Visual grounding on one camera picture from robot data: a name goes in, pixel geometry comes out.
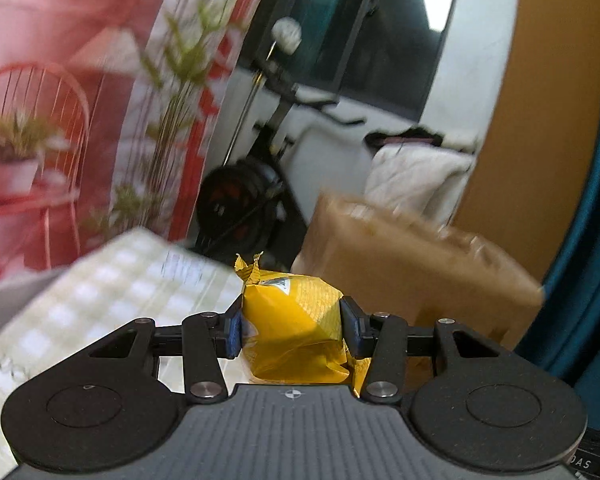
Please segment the yellow snack packet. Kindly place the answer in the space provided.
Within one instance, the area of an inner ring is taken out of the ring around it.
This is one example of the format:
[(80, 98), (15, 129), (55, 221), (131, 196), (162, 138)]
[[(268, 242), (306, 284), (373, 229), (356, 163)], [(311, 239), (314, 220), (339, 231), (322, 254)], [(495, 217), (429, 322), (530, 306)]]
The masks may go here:
[(342, 292), (320, 278), (263, 270), (237, 257), (242, 280), (242, 354), (258, 382), (345, 384), (356, 396), (370, 367), (343, 339)]

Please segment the brown cardboard box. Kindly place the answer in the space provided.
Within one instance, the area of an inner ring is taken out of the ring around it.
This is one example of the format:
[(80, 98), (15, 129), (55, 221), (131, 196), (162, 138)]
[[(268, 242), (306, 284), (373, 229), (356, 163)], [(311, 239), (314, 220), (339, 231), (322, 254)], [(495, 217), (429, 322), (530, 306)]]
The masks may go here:
[(544, 299), (538, 281), (485, 238), (347, 195), (318, 198), (292, 270), (321, 278), (367, 313), (427, 328), (452, 318), (507, 350)]

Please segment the checkered cartoon bed sheet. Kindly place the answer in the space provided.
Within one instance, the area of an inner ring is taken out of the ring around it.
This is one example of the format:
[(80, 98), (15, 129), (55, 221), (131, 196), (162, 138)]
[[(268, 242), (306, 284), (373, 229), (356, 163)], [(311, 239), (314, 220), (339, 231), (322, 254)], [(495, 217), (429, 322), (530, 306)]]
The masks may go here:
[[(178, 325), (222, 312), (242, 285), (229, 266), (144, 229), (76, 260), (0, 330), (0, 413), (21, 384), (134, 318)], [(15, 460), (0, 427), (0, 479)]]

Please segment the teal curtain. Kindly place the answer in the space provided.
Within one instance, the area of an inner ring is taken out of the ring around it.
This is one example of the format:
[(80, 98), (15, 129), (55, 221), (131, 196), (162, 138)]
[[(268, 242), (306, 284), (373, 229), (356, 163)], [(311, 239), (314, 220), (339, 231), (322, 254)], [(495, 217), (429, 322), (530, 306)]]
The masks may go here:
[(579, 393), (600, 430), (600, 131), (562, 248), (544, 278), (545, 304), (516, 351)]

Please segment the black exercise bike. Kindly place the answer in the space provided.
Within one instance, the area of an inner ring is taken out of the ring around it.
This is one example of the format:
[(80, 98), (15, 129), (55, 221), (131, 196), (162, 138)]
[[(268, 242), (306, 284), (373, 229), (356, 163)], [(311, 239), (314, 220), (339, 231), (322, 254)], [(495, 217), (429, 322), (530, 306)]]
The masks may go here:
[(264, 87), (279, 96), (267, 122), (257, 122), (257, 136), (248, 153), (236, 162), (223, 162), (202, 180), (195, 207), (198, 235), (194, 252), (233, 264), (236, 255), (262, 254), (276, 270), (290, 269), (300, 252), (308, 224), (284, 175), (280, 161), (296, 144), (287, 136), (280, 148), (273, 141), (283, 120), (294, 107), (312, 110), (338, 126), (356, 127), (366, 119), (342, 120), (326, 112), (338, 98), (305, 100), (297, 86), (273, 61), (254, 58), (252, 91)]

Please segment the white quilted blanket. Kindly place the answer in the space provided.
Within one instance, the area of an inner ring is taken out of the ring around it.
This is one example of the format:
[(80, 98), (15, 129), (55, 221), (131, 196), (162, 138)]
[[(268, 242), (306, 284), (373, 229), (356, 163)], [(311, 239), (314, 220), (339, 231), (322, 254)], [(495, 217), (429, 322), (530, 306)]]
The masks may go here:
[(374, 156), (364, 197), (393, 212), (411, 211), (449, 224), (468, 183), (475, 156), (423, 143), (393, 144)]

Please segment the black garment with pink trim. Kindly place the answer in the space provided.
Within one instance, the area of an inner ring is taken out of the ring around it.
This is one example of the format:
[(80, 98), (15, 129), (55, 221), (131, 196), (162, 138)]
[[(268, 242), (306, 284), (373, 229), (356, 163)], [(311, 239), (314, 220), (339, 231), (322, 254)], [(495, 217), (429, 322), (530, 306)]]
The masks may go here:
[(389, 144), (423, 143), (438, 148), (442, 145), (443, 136), (425, 127), (413, 126), (398, 133), (373, 131), (364, 136), (363, 142), (372, 152), (377, 152)]

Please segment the wooden board panel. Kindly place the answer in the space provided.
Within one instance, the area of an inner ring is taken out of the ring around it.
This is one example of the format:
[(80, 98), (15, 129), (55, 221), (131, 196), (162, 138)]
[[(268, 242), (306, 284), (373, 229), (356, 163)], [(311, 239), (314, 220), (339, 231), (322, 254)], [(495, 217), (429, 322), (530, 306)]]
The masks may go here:
[(518, 0), (486, 142), (454, 226), (542, 280), (583, 192), (600, 124), (600, 0)]

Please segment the red printed backdrop cloth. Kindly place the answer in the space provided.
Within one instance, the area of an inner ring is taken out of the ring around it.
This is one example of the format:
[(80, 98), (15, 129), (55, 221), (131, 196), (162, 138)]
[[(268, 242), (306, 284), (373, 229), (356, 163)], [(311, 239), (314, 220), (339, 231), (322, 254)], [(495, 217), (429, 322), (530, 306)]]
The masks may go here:
[(260, 0), (0, 0), (0, 282), (192, 220)]

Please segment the white cloth on pole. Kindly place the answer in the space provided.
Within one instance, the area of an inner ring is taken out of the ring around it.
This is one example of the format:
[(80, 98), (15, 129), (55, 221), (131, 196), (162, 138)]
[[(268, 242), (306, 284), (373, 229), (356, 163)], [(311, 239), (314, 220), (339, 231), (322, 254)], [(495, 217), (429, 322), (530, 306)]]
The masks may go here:
[(271, 35), (276, 47), (286, 55), (293, 55), (302, 41), (301, 26), (290, 16), (277, 20), (272, 26)]

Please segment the dark window frame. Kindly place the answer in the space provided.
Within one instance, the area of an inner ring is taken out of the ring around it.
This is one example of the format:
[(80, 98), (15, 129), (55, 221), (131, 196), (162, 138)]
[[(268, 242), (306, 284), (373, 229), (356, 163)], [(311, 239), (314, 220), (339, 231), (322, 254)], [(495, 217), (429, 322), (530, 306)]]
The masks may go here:
[[(260, 0), (239, 64), (265, 55), (298, 84), (416, 120), (422, 116), (455, 0)], [(290, 16), (301, 26), (293, 55), (271, 29)]]

